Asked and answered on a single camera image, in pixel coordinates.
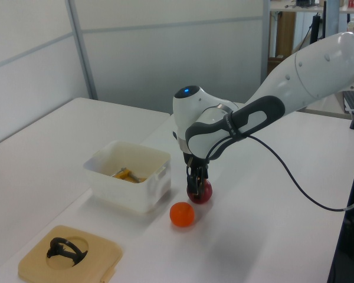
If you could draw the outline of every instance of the black clip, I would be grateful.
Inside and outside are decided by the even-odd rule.
[[[65,251],[63,245],[60,245],[60,243],[69,246],[75,253]],[[61,255],[66,258],[71,258],[75,263],[73,266],[75,266],[85,258],[87,253],[88,251],[81,252],[78,247],[76,247],[69,240],[66,240],[64,238],[54,238],[50,242],[50,249],[47,251],[47,257],[50,258],[54,255]]]

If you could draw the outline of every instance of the white wall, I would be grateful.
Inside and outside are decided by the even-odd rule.
[[[0,141],[88,97],[64,0],[0,0]]]
[[[73,2],[99,100],[171,113],[186,85],[239,102],[260,85],[264,0]]]

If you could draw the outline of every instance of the black cable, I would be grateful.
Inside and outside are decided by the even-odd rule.
[[[305,40],[306,40],[306,38],[307,38],[307,36],[308,36],[309,31],[311,30],[311,28],[312,28],[312,25],[309,26],[308,31],[307,31],[307,34],[306,34],[306,36],[304,37],[303,41],[301,42],[298,51],[301,50],[301,47],[303,46],[303,44],[304,44],[304,42],[305,42]]]
[[[296,187],[299,189],[299,191],[301,191],[302,194],[304,194],[304,196],[306,198],[308,198],[311,202],[313,202],[315,205],[320,206],[323,209],[329,210],[329,211],[334,211],[334,212],[341,212],[341,211],[348,211],[348,210],[352,210],[354,209],[354,203],[352,205],[349,205],[346,208],[341,208],[341,209],[334,209],[334,208],[328,208],[327,206],[322,205],[321,203],[318,203],[317,201],[315,201],[313,198],[311,198],[309,195],[307,195],[307,193],[299,186],[299,184],[296,182],[294,176],[291,174],[290,170],[288,169],[287,165],[283,162],[283,160],[279,157],[279,155],[273,150],[271,149],[271,147],[269,147],[267,144],[265,144],[263,141],[259,140],[256,137],[253,136],[247,136],[257,142],[259,142],[260,144],[262,144],[264,147],[266,147],[267,149],[269,149],[269,151],[279,160],[279,162],[283,165],[283,167],[285,168],[285,170],[287,171],[287,173],[289,174],[291,180],[294,182],[294,184],[296,185]]]
[[[217,143],[214,144],[214,146],[210,149],[210,151],[207,153],[206,159],[205,159],[205,163],[208,164],[210,163],[210,161],[208,160],[210,157],[210,154],[212,153],[212,151],[222,142],[224,142],[225,140],[229,140],[231,138],[231,136],[228,137],[224,137],[223,139],[221,139],[220,141],[218,141]]]

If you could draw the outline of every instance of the shelf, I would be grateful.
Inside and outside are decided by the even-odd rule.
[[[309,8],[288,7],[285,8],[286,5],[295,5],[295,1],[291,0],[282,0],[282,1],[270,1],[270,11],[271,12],[314,12],[314,13],[322,13],[323,7],[314,6]],[[340,14],[354,14],[354,8],[348,8],[348,4],[345,3],[344,6],[340,7]]]

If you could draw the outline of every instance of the red apple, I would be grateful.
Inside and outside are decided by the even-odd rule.
[[[202,196],[200,196],[200,198],[198,198],[197,195],[193,195],[192,193],[189,193],[189,189],[187,189],[186,191],[188,193],[190,200],[193,203],[197,203],[199,205],[207,202],[212,196],[212,186],[211,186],[211,183],[209,182],[209,180],[207,180],[207,179],[205,179],[204,194]]]

